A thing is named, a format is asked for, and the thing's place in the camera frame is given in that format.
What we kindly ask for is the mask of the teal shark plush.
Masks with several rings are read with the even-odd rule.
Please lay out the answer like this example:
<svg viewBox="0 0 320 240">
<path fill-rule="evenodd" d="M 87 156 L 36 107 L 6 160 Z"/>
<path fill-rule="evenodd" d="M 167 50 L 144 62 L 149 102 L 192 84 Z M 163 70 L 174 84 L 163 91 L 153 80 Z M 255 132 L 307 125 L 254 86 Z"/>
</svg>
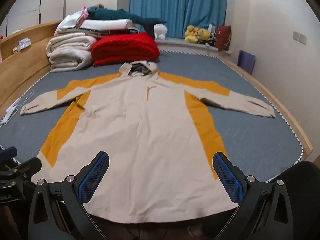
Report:
<svg viewBox="0 0 320 240">
<path fill-rule="evenodd" d="M 119 10 L 111 10 L 101 7 L 89 7 L 86 9 L 88 12 L 88 20 L 122 20 L 129 19 L 133 23 L 141 25 L 144 30 L 149 34 L 153 39 L 155 39 L 154 35 L 154 26 L 157 24 L 165 24 L 166 21 L 159 18 L 145 18 L 138 16 L 136 14 L 132 14 L 130 12 L 125 11 L 124 9 Z"/>
</svg>

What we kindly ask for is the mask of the white folded bedding stack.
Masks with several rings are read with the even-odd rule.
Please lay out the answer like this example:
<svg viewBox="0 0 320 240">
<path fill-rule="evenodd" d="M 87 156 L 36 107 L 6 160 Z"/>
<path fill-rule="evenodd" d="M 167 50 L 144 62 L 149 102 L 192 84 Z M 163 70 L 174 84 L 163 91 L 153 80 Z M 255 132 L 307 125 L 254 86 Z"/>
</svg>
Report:
<svg viewBox="0 0 320 240">
<path fill-rule="evenodd" d="M 57 26 L 54 36 L 67 33 L 86 33 L 89 36 L 103 37 L 113 34 L 137 34 L 139 29 L 130 19 L 89 20 L 86 8 L 67 15 Z"/>
</svg>

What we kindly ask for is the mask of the white plush toy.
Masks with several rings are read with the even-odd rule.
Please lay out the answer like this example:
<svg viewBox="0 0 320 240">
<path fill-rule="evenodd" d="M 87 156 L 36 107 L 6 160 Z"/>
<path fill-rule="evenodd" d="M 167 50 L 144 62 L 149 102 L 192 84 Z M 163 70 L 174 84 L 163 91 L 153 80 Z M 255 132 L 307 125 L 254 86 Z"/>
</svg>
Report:
<svg viewBox="0 0 320 240">
<path fill-rule="evenodd" d="M 166 25 L 164 25 L 164 24 L 154 25 L 153 30 L 154 30 L 156 40 L 164 40 L 165 36 L 168 32 L 168 29 L 167 29 Z"/>
</svg>

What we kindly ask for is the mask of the beige and yellow hooded jacket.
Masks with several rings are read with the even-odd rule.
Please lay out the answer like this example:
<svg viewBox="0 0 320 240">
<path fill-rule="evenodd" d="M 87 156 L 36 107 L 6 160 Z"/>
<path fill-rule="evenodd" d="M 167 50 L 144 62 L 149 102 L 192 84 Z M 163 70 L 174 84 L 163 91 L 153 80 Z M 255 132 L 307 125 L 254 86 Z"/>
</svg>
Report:
<svg viewBox="0 0 320 240">
<path fill-rule="evenodd" d="M 235 208 L 213 169 L 225 152 L 208 105 L 273 117 L 272 106 L 214 81 L 121 66 L 117 74 L 74 80 L 21 108 L 31 114 L 68 103 L 48 134 L 35 179 L 61 181 L 98 152 L 110 166 L 86 210 L 117 223 L 178 222 Z"/>
</svg>

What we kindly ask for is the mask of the red folded blanket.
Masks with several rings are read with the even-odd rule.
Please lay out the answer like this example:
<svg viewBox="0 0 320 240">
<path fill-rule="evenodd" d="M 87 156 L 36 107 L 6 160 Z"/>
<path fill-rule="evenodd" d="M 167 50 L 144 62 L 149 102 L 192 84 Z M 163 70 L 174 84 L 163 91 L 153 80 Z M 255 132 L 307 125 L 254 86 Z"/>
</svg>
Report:
<svg viewBox="0 0 320 240">
<path fill-rule="evenodd" d="M 145 32 L 101 38 L 91 50 L 93 66 L 135 61 L 156 61 L 160 56 L 154 39 Z"/>
</svg>

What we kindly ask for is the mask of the white wall switch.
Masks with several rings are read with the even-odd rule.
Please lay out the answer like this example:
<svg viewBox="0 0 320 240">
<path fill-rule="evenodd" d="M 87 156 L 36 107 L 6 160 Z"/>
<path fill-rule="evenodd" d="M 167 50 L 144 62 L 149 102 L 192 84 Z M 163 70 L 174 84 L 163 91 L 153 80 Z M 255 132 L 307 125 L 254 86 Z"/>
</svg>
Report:
<svg viewBox="0 0 320 240">
<path fill-rule="evenodd" d="M 306 45 L 307 37 L 305 35 L 303 35 L 303 34 L 300 34 L 300 33 L 296 32 L 296 31 L 294 31 L 293 32 L 293 39 L 295 41 L 298 41 L 298 42 Z"/>
</svg>

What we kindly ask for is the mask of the grey quilted mattress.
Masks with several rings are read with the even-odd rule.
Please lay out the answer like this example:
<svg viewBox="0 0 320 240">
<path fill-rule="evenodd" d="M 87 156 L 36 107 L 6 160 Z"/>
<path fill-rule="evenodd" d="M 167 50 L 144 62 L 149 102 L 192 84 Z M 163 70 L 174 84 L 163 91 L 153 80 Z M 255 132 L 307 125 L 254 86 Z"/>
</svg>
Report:
<svg viewBox="0 0 320 240">
<path fill-rule="evenodd" d="M 157 65 L 161 72 L 194 80 L 215 81 L 237 93 L 266 100 L 246 79 L 215 57 L 162 51 Z M 113 74 L 118 69 L 118 65 L 109 65 L 48 74 L 19 97 L 18 107 L 44 92 L 65 87 L 69 81 Z M 1 145 L 5 148 L 16 147 L 17 159 L 21 162 L 34 157 L 66 108 L 62 105 L 26 116 L 16 113 L 8 124 L 1 127 Z M 209 107 L 209 111 L 231 162 L 244 174 L 267 181 L 302 158 L 301 142 L 278 110 L 275 111 L 275 118 L 215 107 Z"/>
</svg>

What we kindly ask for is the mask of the yellow plush toys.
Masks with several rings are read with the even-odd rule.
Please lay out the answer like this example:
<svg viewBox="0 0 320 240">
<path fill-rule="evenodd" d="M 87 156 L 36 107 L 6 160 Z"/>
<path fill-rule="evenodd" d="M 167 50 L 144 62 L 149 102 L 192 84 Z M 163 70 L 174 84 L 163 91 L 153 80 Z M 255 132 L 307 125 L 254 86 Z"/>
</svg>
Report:
<svg viewBox="0 0 320 240">
<path fill-rule="evenodd" d="M 208 29 L 189 25 L 184 33 L 184 40 L 193 44 L 211 44 L 213 36 Z"/>
</svg>

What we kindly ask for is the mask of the dark red cushion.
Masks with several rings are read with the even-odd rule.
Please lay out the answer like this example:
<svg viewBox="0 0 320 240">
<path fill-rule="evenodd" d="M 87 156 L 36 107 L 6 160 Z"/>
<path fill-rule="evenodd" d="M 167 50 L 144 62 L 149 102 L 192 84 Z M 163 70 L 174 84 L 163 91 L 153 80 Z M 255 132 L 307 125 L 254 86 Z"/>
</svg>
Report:
<svg viewBox="0 0 320 240">
<path fill-rule="evenodd" d="M 217 28 L 215 33 L 215 43 L 214 46 L 219 50 L 226 50 L 231 41 L 231 26 L 230 25 L 221 25 Z"/>
</svg>

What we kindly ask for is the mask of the blue curtain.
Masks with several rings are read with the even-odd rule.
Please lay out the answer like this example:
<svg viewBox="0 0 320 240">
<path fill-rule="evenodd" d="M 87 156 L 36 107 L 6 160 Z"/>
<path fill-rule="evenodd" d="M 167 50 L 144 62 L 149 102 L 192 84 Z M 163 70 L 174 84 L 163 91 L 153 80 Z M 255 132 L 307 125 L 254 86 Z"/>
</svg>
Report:
<svg viewBox="0 0 320 240">
<path fill-rule="evenodd" d="M 168 37 L 182 38 L 186 27 L 208 28 L 225 23 L 227 0 L 130 0 L 130 12 L 165 20 Z"/>
</svg>

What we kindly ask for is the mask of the purple bag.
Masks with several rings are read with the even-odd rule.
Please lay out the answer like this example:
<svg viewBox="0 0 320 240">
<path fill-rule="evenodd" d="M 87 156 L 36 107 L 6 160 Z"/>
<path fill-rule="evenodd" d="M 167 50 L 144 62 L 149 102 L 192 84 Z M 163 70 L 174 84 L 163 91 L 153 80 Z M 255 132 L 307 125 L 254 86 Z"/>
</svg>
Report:
<svg viewBox="0 0 320 240">
<path fill-rule="evenodd" d="M 243 50 L 239 50 L 237 66 L 239 66 L 241 69 L 248 72 L 249 74 L 252 74 L 255 66 L 255 61 L 255 55 Z"/>
</svg>

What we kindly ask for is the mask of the cream folded blanket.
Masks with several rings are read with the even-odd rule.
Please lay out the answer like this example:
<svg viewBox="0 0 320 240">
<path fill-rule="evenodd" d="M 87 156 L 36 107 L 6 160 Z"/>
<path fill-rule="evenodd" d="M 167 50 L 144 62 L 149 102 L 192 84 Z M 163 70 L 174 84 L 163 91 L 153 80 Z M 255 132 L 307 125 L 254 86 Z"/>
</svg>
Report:
<svg viewBox="0 0 320 240">
<path fill-rule="evenodd" d="M 90 66 L 91 50 L 97 43 L 95 37 L 85 33 L 70 33 L 49 40 L 46 55 L 51 72 L 75 71 Z"/>
</svg>

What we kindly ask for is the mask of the wooden bed frame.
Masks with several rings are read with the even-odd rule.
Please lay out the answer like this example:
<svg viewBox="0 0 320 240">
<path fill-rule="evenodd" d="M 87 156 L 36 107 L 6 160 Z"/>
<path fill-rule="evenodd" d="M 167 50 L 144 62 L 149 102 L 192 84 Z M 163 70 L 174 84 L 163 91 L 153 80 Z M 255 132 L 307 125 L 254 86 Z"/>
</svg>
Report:
<svg viewBox="0 0 320 240">
<path fill-rule="evenodd" d="M 6 110 L 16 99 L 49 73 L 50 64 L 45 50 L 56 27 L 57 22 L 35 25 L 1 40 L 1 116 L 6 114 Z M 282 114 L 301 142 L 302 159 L 305 160 L 311 155 L 313 146 L 289 110 L 257 79 L 230 61 L 227 53 L 219 52 L 212 47 L 187 44 L 175 39 L 159 41 L 158 47 L 161 51 L 211 56 L 224 62 L 259 90 Z"/>
</svg>

